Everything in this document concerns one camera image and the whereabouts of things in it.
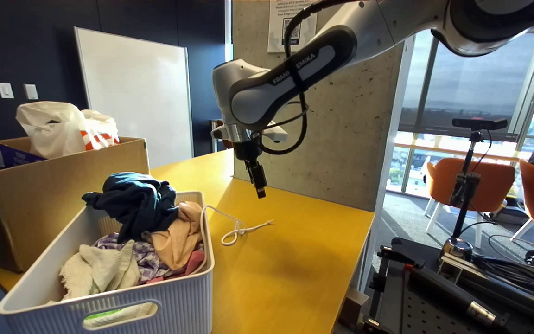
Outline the white plastic bag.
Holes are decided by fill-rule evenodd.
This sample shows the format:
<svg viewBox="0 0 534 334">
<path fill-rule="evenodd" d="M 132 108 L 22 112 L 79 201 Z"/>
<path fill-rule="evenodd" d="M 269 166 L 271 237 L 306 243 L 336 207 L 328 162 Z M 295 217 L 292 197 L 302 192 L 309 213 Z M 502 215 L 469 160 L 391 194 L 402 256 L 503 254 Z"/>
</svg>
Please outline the white plastic bag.
<svg viewBox="0 0 534 334">
<path fill-rule="evenodd" d="M 71 103 L 40 101 L 17 107 L 16 120 L 43 158 L 99 150 L 119 144 L 116 121 L 98 111 Z"/>
</svg>

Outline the white plastic basket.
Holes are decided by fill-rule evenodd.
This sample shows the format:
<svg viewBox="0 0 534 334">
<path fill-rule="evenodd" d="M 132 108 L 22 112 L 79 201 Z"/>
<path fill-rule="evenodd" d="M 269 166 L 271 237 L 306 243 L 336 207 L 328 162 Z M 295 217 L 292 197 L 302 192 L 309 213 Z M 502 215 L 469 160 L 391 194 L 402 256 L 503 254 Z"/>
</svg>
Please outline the white plastic basket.
<svg viewBox="0 0 534 334">
<path fill-rule="evenodd" d="M 215 265 L 206 221 L 205 261 L 190 275 L 63 301 L 59 272 L 80 245 L 116 232 L 105 211 L 84 206 L 0 301 L 0 315 L 13 334 L 210 334 Z M 150 304 L 152 313 L 114 325 L 89 328 L 93 314 Z"/>
</svg>

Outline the whiteboard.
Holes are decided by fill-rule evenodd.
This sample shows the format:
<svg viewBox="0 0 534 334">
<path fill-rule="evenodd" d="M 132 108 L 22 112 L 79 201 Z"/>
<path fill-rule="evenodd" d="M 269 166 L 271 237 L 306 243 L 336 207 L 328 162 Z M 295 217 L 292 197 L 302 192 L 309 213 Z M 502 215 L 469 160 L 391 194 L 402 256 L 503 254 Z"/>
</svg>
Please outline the whiteboard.
<svg viewBox="0 0 534 334">
<path fill-rule="evenodd" d="M 194 156 L 186 47 L 75 27 L 89 107 L 145 139 L 150 168 Z"/>
</svg>

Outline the wooden block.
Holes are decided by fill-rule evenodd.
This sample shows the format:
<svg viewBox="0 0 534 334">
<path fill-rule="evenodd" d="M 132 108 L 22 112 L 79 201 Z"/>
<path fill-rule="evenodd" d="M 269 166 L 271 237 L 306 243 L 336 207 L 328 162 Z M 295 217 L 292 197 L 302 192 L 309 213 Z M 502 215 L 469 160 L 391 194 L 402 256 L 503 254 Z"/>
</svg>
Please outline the wooden block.
<svg viewBox="0 0 534 334">
<path fill-rule="evenodd" d="M 364 319 L 364 307 L 369 302 L 369 296 L 360 290 L 350 288 L 344 298 L 337 322 L 348 328 L 356 328 Z"/>
</svg>

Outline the window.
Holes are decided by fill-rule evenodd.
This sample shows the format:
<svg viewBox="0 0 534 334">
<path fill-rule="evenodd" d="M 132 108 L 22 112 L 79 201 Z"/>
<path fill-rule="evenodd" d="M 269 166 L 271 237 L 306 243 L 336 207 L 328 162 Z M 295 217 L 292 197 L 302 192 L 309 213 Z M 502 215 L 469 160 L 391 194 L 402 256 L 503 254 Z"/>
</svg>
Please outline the window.
<svg viewBox="0 0 534 334">
<path fill-rule="evenodd" d="M 484 133 L 473 160 L 518 166 L 534 151 L 534 35 L 479 58 L 454 55 L 430 32 L 414 38 L 387 190 L 427 197 L 428 163 L 464 158 L 469 131 L 454 118 L 502 120 Z"/>
</svg>

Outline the pink cloth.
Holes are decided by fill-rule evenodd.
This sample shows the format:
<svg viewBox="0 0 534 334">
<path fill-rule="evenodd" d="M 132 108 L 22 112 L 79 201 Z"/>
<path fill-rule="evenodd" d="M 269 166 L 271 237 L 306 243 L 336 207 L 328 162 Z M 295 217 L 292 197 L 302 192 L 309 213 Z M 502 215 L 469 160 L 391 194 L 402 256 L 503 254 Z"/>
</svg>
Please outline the pink cloth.
<svg viewBox="0 0 534 334">
<path fill-rule="evenodd" d="M 191 257 L 189 258 L 189 261 L 184 267 L 184 271 L 179 272 L 179 273 L 167 274 L 165 276 L 155 277 L 149 281 L 146 281 L 144 284 L 159 283 L 161 281 L 170 280 L 174 278 L 180 278 L 180 277 L 184 277 L 184 276 L 197 273 L 199 269 L 202 267 L 204 260 L 205 260 L 205 252 L 202 250 L 195 250 L 193 253 L 191 253 Z"/>
</svg>

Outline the peach cloth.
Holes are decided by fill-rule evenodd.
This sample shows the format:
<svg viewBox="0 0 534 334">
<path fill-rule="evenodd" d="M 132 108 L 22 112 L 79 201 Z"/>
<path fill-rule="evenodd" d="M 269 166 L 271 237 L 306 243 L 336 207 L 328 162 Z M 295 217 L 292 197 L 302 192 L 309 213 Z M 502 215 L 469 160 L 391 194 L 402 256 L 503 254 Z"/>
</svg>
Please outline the peach cloth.
<svg viewBox="0 0 534 334">
<path fill-rule="evenodd" d="M 182 201 L 178 204 L 178 217 L 169 228 L 150 233 L 155 253 L 170 270 L 184 268 L 202 240 L 201 214 L 202 207 L 198 203 Z"/>
</svg>

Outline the green and white cloth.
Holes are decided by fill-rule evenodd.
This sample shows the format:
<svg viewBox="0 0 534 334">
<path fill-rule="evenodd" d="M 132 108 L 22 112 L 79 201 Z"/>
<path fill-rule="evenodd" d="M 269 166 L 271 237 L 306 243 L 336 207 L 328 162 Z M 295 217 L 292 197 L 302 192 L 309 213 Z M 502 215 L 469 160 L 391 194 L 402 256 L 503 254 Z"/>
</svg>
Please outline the green and white cloth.
<svg viewBox="0 0 534 334">
<path fill-rule="evenodd" d="M 153 302 L 146 302 L 121 309 L 113 309 L 110 311 L 89 315 L 83 320 L 83 326 L 85 328 L 99 328 L 115 325 L 122 321 L 134 321 L 149 315 L 153 315 L 157 309 L 157 304 Z"/>
</svg>

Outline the purple checked cloth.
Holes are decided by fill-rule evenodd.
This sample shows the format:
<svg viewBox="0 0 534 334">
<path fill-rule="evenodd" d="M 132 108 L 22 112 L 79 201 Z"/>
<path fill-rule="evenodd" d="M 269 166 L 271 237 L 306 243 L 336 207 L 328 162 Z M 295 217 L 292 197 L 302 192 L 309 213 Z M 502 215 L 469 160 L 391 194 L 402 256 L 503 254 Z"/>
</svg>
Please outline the purple checked cloth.
<svg viewBox="0 0 534 334">
<path fill-rule="evenodd" d="M 98 239 L 92 246 L 98 249 L 121 251 L 127 243 L 118 243 L 117 239 L 118 233 L 110 233 Z M 135 241 L 132 253 L 140 272 L 137 285 L 146 284 L 149 281 L 155 282 L 158 279 L 162 280 L 175 274 L 175 271 L 159 259 L 153 245 L 146 241 Z"/>
</svg>

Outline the paper notice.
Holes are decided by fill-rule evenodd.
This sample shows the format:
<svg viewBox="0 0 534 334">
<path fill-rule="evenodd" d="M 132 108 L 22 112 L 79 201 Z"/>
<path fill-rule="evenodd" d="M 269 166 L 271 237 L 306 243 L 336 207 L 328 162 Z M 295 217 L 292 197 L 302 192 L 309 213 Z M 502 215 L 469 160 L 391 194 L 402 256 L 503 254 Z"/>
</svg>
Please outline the paper notice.
<svg viewBox="0 0 534 334">
<path fill-rule="evenodd" d="M 284 36 L 289 23 L 302 9 L 317 0 L 270 0 L 269 32 L 267 41 L 268 53 L 284 53 Z M 291 51 L 298 51 L 316 35 L 316 13 L 304 19 L 294 28 L 290 37 Z"/>
</svg>

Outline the cardboard box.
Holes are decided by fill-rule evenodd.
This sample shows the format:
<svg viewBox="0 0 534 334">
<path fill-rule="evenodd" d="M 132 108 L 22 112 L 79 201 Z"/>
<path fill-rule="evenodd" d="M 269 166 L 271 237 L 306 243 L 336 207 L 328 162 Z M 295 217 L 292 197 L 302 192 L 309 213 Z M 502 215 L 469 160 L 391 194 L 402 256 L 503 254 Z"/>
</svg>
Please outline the cardboard box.
<svg viewBox="0 0 534 334">
<path fill-rule="evenodd" d="M 0 141 L 30 152 L 27 137 Z M 23 272 L 113 173 L 149 172 L 146 141 L 117 145 L 0 170 L 0 268 Z"/>
</svg>

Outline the black cylindrical bar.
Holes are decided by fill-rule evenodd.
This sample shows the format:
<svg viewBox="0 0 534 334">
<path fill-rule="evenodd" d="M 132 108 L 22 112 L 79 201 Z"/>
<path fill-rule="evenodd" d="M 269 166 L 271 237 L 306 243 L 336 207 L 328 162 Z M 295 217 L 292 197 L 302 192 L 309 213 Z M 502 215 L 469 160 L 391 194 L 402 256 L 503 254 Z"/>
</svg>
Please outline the black cylindrical bar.
<svg viewBox="0 0 534 334">
<path fill-rule="evenodd" d="M 405 264 L 403 269 L 409 273 L 411 284 L 453 316 L 465 317 L 491 334 L 512 334 L 506 326 L 508 314 L 501 315 L 484 306 L 466 290 L 428 268 Z"/>
</svg>

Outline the dark blue cloth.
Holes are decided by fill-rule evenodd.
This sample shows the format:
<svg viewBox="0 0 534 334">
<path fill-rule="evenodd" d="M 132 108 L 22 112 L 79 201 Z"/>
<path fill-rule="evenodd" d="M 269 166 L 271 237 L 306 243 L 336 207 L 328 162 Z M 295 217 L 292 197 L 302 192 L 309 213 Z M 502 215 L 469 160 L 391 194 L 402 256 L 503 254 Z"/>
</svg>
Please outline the dark blue cloth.
<svg viewBox="0 0 534 334">
<path fill-rule="evenodd" d="M 120 225 L 117 241 L 142 241 L 146 232 L 166 231 L 178 218 L 176 191 L 148 174 L 113 173 L 102 192 L 85 193 L 86 205 L 105 211 Z"/>
</svg>

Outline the cream towel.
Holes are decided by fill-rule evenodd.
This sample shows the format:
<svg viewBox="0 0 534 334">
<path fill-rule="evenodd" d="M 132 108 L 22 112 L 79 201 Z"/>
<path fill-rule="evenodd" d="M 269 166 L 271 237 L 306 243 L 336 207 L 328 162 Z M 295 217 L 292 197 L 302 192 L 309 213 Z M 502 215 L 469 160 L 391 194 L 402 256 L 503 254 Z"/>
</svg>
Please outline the cream towel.
<svg viewBox="0 0 534 334">
<path fill-rule="evenodd" d="M 79 252 L 65 262 L 59 273 L 66 292 L 62 300 L 135 287 L 140 271 L 134 245 L 133 240 L 121 250 L 80 245 Z"/>
</svg>

